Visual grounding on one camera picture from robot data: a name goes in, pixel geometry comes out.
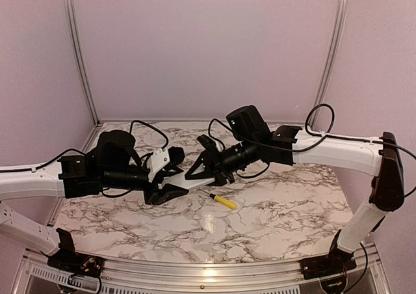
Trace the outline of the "white remote control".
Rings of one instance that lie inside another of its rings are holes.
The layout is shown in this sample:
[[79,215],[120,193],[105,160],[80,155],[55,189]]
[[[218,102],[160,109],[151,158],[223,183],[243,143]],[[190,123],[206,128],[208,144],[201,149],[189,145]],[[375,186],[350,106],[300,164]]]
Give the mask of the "white remote control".
[[195,190],[200,189],[203,186],[206,186],[215,181],[215,178],[203,178],[203,179],[196,179],[196,180],[186,180],[185,179],[185,172],[181,172],[174,176],[170,176],[165,178],[161,183],[162,187],[165,185],[174,185],[176,187],[180,187],[186,190]]

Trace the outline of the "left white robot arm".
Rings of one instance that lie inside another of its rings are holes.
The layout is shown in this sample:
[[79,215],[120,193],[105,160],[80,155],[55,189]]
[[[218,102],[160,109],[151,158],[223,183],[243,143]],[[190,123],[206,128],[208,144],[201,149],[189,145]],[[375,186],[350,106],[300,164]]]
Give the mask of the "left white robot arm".
[[48,163],[3,169],[1,201],[37,196],[79,198],[110,188],[141,191],[146,204],[158,206],[188,193],[163,183],[181,172],[179,165],[185,158],[181,147],[159,148],[143,163],[135,143],[126,131],[106,131],[86,154],[69,149]]

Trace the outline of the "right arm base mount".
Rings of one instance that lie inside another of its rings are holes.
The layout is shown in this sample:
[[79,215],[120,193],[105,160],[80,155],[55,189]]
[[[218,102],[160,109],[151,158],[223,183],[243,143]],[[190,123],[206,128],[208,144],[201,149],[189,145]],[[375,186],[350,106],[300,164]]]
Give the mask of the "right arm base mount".
[[337,240],[340,233],[341,231],[338,231],[333,238],[327,254],[300,260],[300,268],[305,280],[342,274],[357,267],[354,254],[338,248]]

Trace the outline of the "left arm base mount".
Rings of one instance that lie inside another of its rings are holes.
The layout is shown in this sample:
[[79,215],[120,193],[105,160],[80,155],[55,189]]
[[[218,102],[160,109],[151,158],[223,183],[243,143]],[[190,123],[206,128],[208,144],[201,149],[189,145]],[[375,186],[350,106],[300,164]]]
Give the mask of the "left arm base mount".
[[103,268],[103,258],[76,251],[71,233],[56,229],[59,237],[58,250],[47,255],[47,264],[74,275],[99,278]]

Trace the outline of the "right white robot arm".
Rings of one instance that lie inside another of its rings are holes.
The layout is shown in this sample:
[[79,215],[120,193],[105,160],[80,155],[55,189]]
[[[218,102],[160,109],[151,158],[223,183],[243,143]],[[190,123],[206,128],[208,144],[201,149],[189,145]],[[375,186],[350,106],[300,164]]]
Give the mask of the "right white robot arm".
[[198,137],[204,151],[186,172],[186,180],[211,179],[213,185],[234,181],[233,173],[260,160],[266,164],[317,164],[372,176],[372,192],[333,240],[322,268],[336,273],[364,238],[405,199],[403,167],[395,136],[359,138],[318,133],[307,126],[280,126],[271,131],[257,108],[246,105],[226,117],[238,144],[219,151],[214,140]]

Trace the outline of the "yellow handled screwdriver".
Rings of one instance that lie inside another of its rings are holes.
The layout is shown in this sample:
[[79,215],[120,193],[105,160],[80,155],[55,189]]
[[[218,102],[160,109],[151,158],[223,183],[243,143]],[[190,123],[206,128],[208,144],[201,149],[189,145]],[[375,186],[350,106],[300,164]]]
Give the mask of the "yellow handled screwdriver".
[[222,197],[220,197],[218,195],[215,195],[215,194],[210,194],[209,196],[214,201],[222,204],[223,206],[226,206],[227,208],[230,208],[230,209],[236,209],[237,208],[237,205],[235,203],[233,203],[233,202],[231,202],[231,201],[229,201],[229,200],[227,200],[225,198],[222,198]]

